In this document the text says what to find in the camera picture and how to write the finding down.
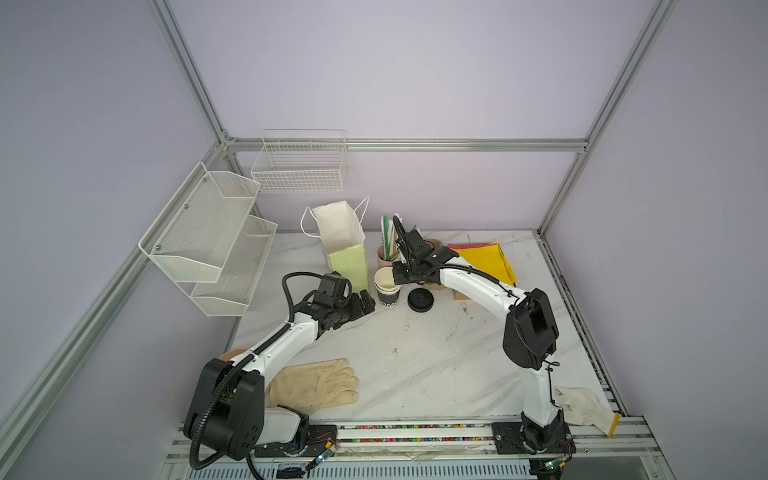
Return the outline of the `black plastic cup lid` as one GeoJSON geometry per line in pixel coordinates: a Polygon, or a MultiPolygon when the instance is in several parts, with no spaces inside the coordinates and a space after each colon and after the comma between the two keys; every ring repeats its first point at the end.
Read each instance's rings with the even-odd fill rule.
{"type": "Polygon", "coordinates": [[[425,288],[414,288],[408,294],[407,305],[414,312],[426,313],[434,306],[434,296],[425,288]]]}

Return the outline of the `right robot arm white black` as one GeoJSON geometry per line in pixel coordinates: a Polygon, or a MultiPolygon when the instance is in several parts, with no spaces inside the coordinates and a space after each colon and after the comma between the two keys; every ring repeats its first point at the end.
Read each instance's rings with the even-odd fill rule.
{"type": "Polygon", "coordinates": [[[417,230],[406,230],[396,215],[391,223],[403,257],[392,264],[394,282],[455,290],[504,323],[502,350],[519,369],[523,393],[519,447],[540,453],[554,446],[565,435],[565,419],[554,400],[551,372],[557,364],[550,357],[559,329],[547,294],[509,285],[448,247],[431,248],[417,230]]]}

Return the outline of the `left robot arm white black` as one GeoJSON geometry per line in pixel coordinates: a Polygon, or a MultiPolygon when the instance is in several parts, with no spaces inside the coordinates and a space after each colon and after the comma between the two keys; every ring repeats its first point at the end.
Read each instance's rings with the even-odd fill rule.
{"type": "Polygon", "coordinates": [[[373,313],[376,303],[338,272],[288,273],[281,279],[287,318],[266,339],[230,360],[203,367],[184,421],[194,470],[227,457],[242,460],[260,445],[285,445],[295,453],[308,443],[308,415],[267,405],[267,387],[305,347],[325,332],[373,313]]]}

